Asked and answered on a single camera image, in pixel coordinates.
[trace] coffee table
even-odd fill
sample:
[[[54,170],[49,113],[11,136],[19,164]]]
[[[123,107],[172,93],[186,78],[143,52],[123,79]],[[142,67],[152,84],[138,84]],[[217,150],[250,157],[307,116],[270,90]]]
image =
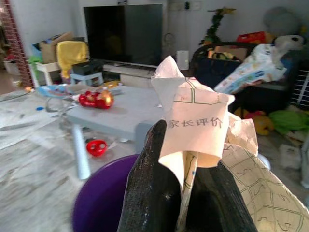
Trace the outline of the coffee table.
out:
[[[67,119],[73,123],[74,152],[80,179],[91,175],[82,127],[134,141],[139,124],[147,121],[151,125],[163,116],[162,108],[157,107],[160,102],[153,89],[128,86],[117,89],[122,94],[114,96],[114,104],[108,110],[78,105],[67,112]]]

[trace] television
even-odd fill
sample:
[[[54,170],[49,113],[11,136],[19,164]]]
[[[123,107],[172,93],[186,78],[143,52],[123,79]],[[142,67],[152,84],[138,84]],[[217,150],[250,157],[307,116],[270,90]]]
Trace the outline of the television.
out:
[[[90,57],[159,65],[162,12],[162,4],[84,7]]]

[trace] red brick wall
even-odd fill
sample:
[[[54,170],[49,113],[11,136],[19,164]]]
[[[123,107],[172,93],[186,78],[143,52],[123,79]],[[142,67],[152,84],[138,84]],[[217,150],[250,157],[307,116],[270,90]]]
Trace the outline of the red brick wall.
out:
[[[4,33],[9,45],[11,46],[12,54],[15,56],[17,66],[21,74],[21,81],[24,86],[32,87],[33,82],[31,79],[27,58],[14,20],[10,0],[0,0],[0,20],[4,26]]]

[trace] small blue stool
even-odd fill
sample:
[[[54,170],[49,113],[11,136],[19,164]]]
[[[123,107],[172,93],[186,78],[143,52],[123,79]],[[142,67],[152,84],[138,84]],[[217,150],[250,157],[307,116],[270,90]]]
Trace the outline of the small blue stool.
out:
[[[77,84],[77,81],[81,81],[82,84],[86,86],[92,86],[92,79],[94,78],[98,78],[99,85],[102,85],[104,83],[101,72],[85,76],[71,73],[70,77],[71,77],[71,84]]]

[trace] purple bucket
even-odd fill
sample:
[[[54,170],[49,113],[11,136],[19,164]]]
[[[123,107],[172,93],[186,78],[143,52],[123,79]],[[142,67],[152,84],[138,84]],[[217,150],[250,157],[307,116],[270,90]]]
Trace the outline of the purple bucket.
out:
[[[82,187],[73,210],[74,232],[115,232],[121,215],[126,180],[138,155],[103,166]]]

